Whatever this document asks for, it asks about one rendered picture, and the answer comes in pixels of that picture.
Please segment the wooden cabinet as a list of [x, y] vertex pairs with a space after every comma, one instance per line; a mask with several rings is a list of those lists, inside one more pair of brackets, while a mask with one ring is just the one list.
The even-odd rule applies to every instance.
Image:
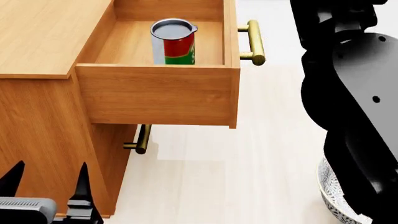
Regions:
[[25, 163], [19, 197], [67, 212], [84, 162], [109, 201], [75, 66], [111, 0], [0, 0], [0, 175]]

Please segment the open wooden drawer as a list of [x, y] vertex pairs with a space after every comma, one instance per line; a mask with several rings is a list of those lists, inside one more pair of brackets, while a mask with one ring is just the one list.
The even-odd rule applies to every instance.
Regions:
[[[195, 24], [195, 64], [156, 65], [151, 25]], [[240, 62], [234, 0], [111, 0], [75, 72], [99, 124], [236, 127]]]

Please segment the red green metal can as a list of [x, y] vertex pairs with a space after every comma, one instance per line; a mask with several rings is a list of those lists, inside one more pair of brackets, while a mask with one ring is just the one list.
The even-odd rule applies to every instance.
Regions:
[[156, 65], [194, 65], [197, 26], [187, 20], [167, 18], [150, 28], [152, 53]]

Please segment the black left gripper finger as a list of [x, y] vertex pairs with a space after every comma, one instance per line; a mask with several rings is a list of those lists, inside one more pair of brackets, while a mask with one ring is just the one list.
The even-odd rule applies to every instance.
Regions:
[[86, 162], [83, 163], [80, 169], [75, 193], [70, 200], [92, 200], [90, 178]]
[[0, 197], [15, 197], [24, 172], [25, 163], [19, 161], [0, 178]]

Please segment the closed wooden drawer front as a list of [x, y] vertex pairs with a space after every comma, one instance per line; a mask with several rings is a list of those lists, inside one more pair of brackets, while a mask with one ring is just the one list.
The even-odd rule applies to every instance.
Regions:
[[113, 215], [116, 210], [121, 184], [129, 160], [130, 150], [124, 149], [126, 142], [132, 142], [137, 130], [135, 124], [92, 124], [93, 145], [103, 175], [109, 201], [95, 200], [100, 213]]

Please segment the white patterned basket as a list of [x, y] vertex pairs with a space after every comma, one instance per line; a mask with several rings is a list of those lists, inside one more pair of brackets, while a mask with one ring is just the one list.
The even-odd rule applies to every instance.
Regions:
[[342, 224], [371, 224], [372, 220], [356, 214], [343, 197], [343, 191], [333, 169], [324, 157], [317, 165], [317, 184], [322, 199], [331, 214]]

